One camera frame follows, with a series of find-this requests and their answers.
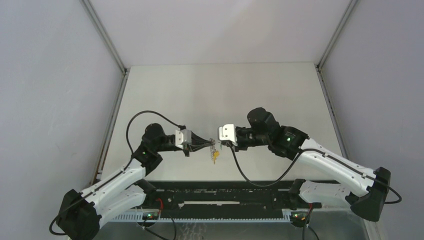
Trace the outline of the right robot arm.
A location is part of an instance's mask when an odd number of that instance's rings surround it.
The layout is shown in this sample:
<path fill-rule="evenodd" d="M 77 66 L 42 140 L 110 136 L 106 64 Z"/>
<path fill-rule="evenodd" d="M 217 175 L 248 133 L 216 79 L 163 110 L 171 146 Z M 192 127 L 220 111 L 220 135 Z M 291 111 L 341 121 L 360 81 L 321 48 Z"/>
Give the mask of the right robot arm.
<path fill-rule="evenodd" d="M 293 207 L 302 208 L 307 203 L 346 206 L 365 220 L 380 220 L 384 205 L 388 204 L 391 180 L 388 169 L 368 168 L 337 155 L 307 133 L 292 126 L 280 125 L 263 107 L 251 110 L 247 120 L 249 127 L 233 124 L 222 127 L 221 140 L 228 141 L 233 152 L 267 146 L 276 156 L 287 158 L 293 164 L 309 165 L 337 182 L 321 184 L 300 180 L 289 194 L 289 203 Z"/>

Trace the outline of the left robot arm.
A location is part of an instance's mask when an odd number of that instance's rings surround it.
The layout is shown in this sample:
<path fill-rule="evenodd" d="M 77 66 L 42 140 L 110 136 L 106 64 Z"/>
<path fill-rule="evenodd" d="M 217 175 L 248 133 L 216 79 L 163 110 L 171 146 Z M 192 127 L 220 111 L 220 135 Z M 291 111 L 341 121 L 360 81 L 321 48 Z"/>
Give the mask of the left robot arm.
<path fill-rule="evenodd" d="M 151 184 L 145 180 L 163 160 L 161 152 L 182 151 L 186 157 L 192 152 L 214 146 L 211 139 L 197 136 L 183 127 L 167 135 L 158 123 L 145 128 L 141 142 L 130 160 L 105 179 L 81 191 L 71 189 L 62 200 L 57 216 L 49 225 L 57 225 L 62 236 L 72 240 L 92 240 L 100 229 L 125 211 L 142 206 L 153 207 L 157 196 L 148 190 Z"/>

